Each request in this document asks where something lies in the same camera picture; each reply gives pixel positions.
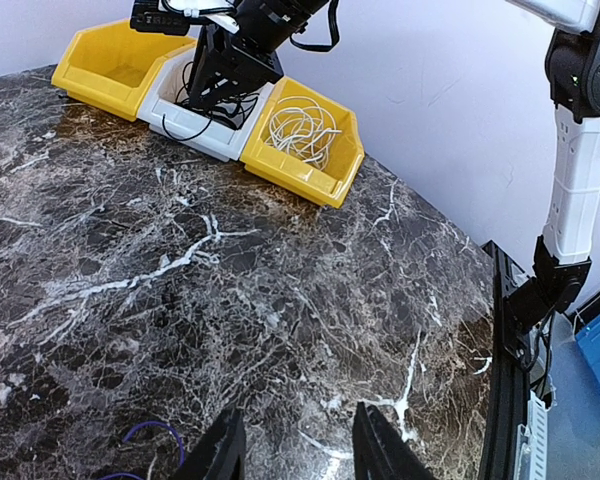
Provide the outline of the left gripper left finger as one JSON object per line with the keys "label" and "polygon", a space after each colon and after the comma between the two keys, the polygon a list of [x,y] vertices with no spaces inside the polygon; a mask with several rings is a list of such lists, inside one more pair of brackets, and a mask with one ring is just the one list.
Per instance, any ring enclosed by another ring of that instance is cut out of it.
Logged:
{"label": "left gripper left finger", "polygon": [[243,411],[227,408],[186,456],[172,475],[174,480],[243,480],[246,431]]}

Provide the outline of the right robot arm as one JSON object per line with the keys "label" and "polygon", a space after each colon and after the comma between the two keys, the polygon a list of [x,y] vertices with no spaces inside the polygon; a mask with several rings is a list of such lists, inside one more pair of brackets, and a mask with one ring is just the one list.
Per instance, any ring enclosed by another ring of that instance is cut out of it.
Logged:
{"label": "right robot arm", "polygon": [[540,229],[508,339],[585,285],[600,204],[600,1],[345,1],[329,53],[280,51],[477,239]]}

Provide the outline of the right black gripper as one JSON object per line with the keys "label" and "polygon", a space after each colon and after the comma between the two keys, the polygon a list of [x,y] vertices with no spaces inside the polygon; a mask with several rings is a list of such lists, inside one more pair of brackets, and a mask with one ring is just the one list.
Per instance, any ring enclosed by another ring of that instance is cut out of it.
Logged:
{"label": "right black gripper", "polygon": [[284,76],[278,55],[249,46],[219,26],[203,26],[197,38],[188,83],[191,108],[212,108],[253,93]]}

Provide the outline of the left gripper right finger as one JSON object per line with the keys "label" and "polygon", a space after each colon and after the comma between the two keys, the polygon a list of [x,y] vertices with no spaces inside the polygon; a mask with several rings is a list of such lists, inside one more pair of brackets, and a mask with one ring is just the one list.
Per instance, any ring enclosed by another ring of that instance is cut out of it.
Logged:
{"label": "left gripper right finger", "polygon": [[357,404],[353,454],[356,479],[434,479],[432,472],[419,461],[374,405]]}

